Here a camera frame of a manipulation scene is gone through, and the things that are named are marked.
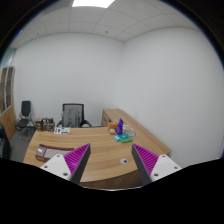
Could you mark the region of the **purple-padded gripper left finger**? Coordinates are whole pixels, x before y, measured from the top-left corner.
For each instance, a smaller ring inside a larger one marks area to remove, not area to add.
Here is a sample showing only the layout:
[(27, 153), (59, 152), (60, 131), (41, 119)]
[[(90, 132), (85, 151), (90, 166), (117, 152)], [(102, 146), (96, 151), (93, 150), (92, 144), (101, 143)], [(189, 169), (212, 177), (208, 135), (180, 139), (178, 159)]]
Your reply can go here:
[(41, 169), (79, 184), (90, 154), (90, 145), (86, 144), (65, 155), (55, 154)]

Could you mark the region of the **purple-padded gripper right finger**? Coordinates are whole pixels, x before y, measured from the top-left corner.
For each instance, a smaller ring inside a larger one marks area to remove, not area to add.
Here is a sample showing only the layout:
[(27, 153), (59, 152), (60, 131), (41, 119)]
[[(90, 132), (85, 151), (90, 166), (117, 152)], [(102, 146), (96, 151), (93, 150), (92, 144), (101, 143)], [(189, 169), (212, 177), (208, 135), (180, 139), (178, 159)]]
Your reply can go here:
[(132, 156), (143, 186), (181, 169), (169, 156), (165, 154), (156, 155), (136, 144), (132, 145)]

